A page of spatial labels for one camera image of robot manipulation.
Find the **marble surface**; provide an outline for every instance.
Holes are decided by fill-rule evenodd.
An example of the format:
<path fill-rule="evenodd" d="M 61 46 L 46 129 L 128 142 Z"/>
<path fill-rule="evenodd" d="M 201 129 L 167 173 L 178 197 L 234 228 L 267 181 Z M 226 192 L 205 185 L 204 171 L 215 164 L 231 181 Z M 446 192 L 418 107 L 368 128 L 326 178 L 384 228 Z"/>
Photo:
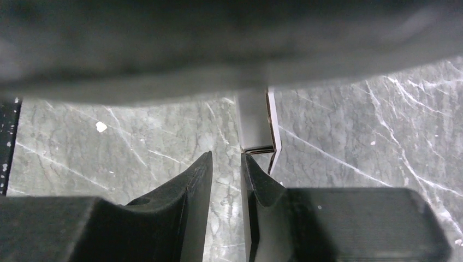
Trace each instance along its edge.
<path fill-rule="evenodd" d="M 354 84 L 276 92 L 283 151 L 273 177 L 287 187 L 416 189 L 445 228 L 452 261 L 462 261 L 462 70 L 456 57 Z M 16 144 L 9 196 L 92 194 L 121 204 L 212 150 L 204 261 L 244 261 L 231 99 L 144 108 L 25 99 Z"/>

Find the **black plastic part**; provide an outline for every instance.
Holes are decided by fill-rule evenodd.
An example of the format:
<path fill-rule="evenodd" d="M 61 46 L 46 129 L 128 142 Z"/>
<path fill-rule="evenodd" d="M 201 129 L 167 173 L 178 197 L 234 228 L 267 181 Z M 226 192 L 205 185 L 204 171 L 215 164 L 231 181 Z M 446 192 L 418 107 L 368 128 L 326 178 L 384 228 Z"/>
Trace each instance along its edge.
<path fill-rule="evenodd" d="M 20 111 L 18 98 L 0 103 L 0 195 L 7 194 Z"/>
<path fill-rule="evenodd" d="M 0 199 L 1 261 L 203 261 L 212 154 L 127 206 L 96 197 Z"/>
<path fill-rule="evenodd" d="M 447 261 L 429 205 L 404 188 L 284 188 L 241 155 L 246 259 Z"/>

